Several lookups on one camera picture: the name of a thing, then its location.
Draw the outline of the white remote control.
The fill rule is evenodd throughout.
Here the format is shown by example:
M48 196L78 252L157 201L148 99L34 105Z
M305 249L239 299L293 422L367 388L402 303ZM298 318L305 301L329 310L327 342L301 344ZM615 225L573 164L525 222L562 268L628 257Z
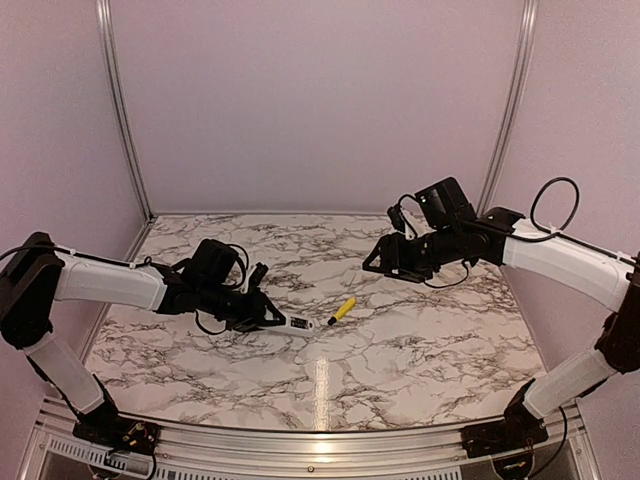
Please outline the white remote control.
M308 319L286 315L283 325L264 327L269 333L277 333L289 336L311 338L315 335L315 325Z

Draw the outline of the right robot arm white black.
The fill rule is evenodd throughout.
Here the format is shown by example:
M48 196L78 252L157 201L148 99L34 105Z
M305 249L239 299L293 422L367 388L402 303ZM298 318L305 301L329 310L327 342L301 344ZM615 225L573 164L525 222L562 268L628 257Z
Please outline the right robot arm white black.
M639 368L639 259L613 253L541 226L533 214L496 207L479 216L458 181L447 177L412 195L430 232L418 235L401 206L387 214L394 227L363 261L364 270L428 285L450 263L466 268L478 261L522 269L551 279L595 300L609 312L588 350L546 375L528 381L501 419L465 427L470 458L531 449L547 440L544 419L565 402L590 394L616 374Z

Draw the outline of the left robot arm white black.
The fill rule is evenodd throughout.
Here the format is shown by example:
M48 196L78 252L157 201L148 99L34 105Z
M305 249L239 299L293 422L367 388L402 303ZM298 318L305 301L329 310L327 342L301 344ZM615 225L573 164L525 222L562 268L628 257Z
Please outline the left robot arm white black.
M278 310L260 289L266 265L258 263L249 271L235 247L217 240L203 240L191 257L169 266L78 253L36 232L4 257L2 338L60 392L77 418L74 435L115 451L152 454L159 427L120 415L107 389L54 335L50 312L55 302L89 300L164 315L208 314L237 332L309 329L307 322Z

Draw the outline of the yellow screwdriver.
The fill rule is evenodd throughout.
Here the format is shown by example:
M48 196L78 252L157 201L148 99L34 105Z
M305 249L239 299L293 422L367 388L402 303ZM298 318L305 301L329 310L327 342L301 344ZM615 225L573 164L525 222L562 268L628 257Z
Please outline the yellow screwdriver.
M335 325L339 320L341 320L345 315L347 315L356 305L357 300L352 297L349 298L338 310L332 315L327 321L328 326Z

